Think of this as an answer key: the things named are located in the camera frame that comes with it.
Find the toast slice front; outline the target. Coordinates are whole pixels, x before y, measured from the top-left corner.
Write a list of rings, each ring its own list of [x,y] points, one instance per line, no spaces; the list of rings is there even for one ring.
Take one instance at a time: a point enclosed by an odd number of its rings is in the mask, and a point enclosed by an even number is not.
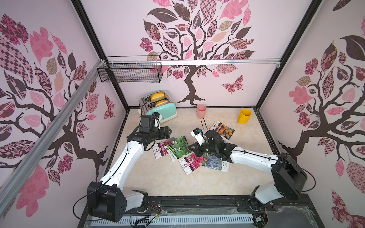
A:
[[[168,103],[169,103],[169,101],[166,100],[166,99],[160,100],[160,101],[156,102],[155,107],[159,107],[159,106],[162,106],[162,105],[165,105],[165,104],[168,104]]]

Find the toast slice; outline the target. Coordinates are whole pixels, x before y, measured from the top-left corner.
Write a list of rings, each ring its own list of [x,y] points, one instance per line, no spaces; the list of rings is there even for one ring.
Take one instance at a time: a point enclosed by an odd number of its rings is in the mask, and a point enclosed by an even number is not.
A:
[[[159,106],[162,106],[162,105],[165,105],[165,104],[168,104],[168,103],[169,103],[169,101],[166,100],[166,99],[160,100],[160,101],[156,102],[155,107],[159,107]]]
[[[165,93],[164,92],[157,92],[151,95],[151,101],[157,101],[157,100],[161,100],[165,97]]]

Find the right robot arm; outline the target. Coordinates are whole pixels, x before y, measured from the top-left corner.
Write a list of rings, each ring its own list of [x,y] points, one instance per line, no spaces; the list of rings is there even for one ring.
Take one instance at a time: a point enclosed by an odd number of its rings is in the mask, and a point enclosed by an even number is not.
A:
[[[189,145],[196,157],[209,154],[220,161],[243,164],[263,171],[272,178],[265,185],[258,185],[252,191],[248,204],[258,210],[267,203],[285,198],[298,200],[307,181],[307,175],[297,162],[286,153],[280,155],[261,154],[245,150],[236,144],[224,139],[215,130],[209,130],[205,134],[201,129],[191,131],[196,142]]]

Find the green gourd seed packet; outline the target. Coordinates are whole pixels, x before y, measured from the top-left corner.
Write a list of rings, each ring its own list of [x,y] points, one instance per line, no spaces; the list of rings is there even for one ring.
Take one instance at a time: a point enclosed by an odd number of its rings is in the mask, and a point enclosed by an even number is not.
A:
[[[167,151],[172,161],[176,161],[192,153],[192,151],[188,149],[188,142],[185,136],[176,138],[168,145],[164,146],[164,149]]]

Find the aluminium rail back wall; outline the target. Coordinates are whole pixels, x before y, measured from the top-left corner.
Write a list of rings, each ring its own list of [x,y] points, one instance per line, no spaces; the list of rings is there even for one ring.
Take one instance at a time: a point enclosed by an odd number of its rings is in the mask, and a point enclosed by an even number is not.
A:
[[[193,65],[244,65],[244,64],[275,64],[280,66],[281,59],[227,59],[227,60],[156,60],[156,61],[109,61],[109,64],[132,64],[141,65],[161,65],[161,66],[193,66]]]

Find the yellow mug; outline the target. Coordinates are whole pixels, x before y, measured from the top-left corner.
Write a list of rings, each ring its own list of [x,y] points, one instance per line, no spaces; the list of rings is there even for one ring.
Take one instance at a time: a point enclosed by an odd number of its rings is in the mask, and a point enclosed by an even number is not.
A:
[[[238,123],[239,124],[246,124],[250,117],[252,115],[252,111],[250,109],[242,109],[240,111],[239,117],[238,117]]]

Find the lavender seed packet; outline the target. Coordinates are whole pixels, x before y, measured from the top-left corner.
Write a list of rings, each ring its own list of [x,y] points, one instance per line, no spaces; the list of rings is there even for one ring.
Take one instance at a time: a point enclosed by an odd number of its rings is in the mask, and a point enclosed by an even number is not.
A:
[[[227,161],[222,161],[219,158],[204,154],[202,165],[206,168],[221,171],[227,173],[229,171],[229,163]]]

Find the toast slice rear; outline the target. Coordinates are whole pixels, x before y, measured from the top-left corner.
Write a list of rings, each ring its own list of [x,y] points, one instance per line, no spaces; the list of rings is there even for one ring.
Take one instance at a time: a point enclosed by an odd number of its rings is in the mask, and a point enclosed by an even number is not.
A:
[[[157,100],[161,100],[165,97],[165,93],[164,92],[157,92],[151,95],[151,101],[157,101]]]

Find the aluminium rail wall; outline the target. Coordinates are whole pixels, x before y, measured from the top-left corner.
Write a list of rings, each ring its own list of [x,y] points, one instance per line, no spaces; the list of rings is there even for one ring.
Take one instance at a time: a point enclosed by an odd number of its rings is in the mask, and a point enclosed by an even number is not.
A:
[[[55,141],[62,127],[66,124],[68,118],[73,114],[84,95],[97,79],[97,69],[104,66],[105,63],[105,60],[100,59],[92,67],[86,78],[80,84],[80,87],[74,92],[69,101],[66,102],[64,108],[58,113],[44,134],[41,135],[35,145],[31,148],[30,152],[24,157],[19,166],[4,183],[3,187],[1,188],[1,216],[4,215],[6,209],[16,197],[33,170],[39,164],[45,152]]]
[[[280,66],[281,59],[227,59],[227,60],[156,60],[156,61],[109,61],[109,64],[132,64],[141,65],[161,65],[161,66],[193,66],[193,65],[244,65],[244,64],[275,64]]]

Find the marigold seed packet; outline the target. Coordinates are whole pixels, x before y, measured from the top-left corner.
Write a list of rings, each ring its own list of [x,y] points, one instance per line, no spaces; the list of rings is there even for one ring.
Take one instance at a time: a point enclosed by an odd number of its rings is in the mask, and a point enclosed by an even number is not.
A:
[[[215,121],[209,129],[218,132],[222,137],[224,137],[227,140],[230,140],[230,138],[235,132],[234,129],[224,125],[219,121]]]

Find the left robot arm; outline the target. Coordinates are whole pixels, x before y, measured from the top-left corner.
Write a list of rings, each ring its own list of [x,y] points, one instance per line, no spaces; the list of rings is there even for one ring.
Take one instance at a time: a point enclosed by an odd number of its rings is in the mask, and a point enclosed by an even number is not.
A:
[[[126,146],[104,177],[91,182],[87,188],[87,213],[90,216],[118,222],[130,210],[145,212],[148,208],[148,194],[134,190],[125,196],[122,192],[125,182],[143,152],[151,143],[169,139],[172,130],[161,126],[162,115],[143,115],[141,122],[127,136]]]

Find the pink cup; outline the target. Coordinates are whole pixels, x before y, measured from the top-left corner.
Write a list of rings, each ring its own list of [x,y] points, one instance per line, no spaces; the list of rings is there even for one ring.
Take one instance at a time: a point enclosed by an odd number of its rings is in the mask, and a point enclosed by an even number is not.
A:
[[[207,112],[207,107],[203,104],[200,104],[197,106],[196,111],[197,111],[197,117],[201,119],[202,117],[205,117]]]

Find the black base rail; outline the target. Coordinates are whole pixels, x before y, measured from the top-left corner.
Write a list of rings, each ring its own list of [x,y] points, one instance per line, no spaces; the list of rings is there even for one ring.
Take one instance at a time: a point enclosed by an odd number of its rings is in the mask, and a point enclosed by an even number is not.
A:
[[[277,199],[261,209],[248,205],[247,195],[220,196],[151,196],[145,212],[127,211],[124,216],[152,216],[153,219],[165,215],[235,215],[249,214],[254,224],[241,225],[189,225],[187,228],[323,228],[311,199],[301,195],[298,201]],[[91,222],[102,219],[82,214],[79,228],[88,228]]]

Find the mint green toaster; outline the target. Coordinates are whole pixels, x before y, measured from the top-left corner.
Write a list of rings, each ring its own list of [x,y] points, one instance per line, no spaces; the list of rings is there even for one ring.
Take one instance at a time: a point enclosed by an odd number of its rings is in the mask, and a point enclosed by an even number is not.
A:
[[[155,107],[156,102],[158,102],[159,100],[151,101],[150,99],[151,99],[151,95],[154,93],[157,93],[157,92],[164,92],[165,97],[162,100],[166,99],[169,101],[169,103],[159,106],[159,107]],[[153,113],[158,112],[159,114],[162,115],[162,119],[161,119],[162,123],[176,118],[178,116],[176,104],[168,96],[167,91],[160,90],[157,92],[153,92],[152,94],[146,95],[139,100],[138,103],[139,103],[140,114],[141,115],[152,115]]]

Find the aluminium rail left wall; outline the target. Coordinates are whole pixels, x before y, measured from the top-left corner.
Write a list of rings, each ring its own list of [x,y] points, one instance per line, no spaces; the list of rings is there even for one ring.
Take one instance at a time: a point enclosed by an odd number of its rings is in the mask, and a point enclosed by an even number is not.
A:
[[[24,157],[19,166],[4,183],[3,187],[1,188],[1,216],[4,215],[6,209],[16,197],[33,170],[39,164],[45,152],[55,141],[62,127],[66,124],[68,118],[73,114],[84,95],[97,79],[97,69],[104,66],[105,63],[105,60],[100,59],[92,67],[86,78],[80,84],[80,87],[74,92],[69,101],[66,102],[64,108],[58,113],[44,134],[41,135],[35,145],[31,148],[30,152]]]

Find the hollyhock seed packet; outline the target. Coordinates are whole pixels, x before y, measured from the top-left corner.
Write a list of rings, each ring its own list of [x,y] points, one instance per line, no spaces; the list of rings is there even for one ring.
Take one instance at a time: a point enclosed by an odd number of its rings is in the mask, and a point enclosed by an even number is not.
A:
[[[175,138],[172,137],[170,139],[166,139],[166,140],[163,140],[159,143],[156,143],[154,146],[153,146],[153,153],[154,153],[154,156],[155,156],[155,159],[160,159],[166,155],[168,155],[168,152],[167,150],[164,148],[166,145],[170,144],[172,141],[174,141]]]
[[[204,163],[204,157],[203,156],[198,157],[194,153],[182,158],[179,161],[179,164],[186,175],[190,175],[192,172],[201,167],[203,163]]]

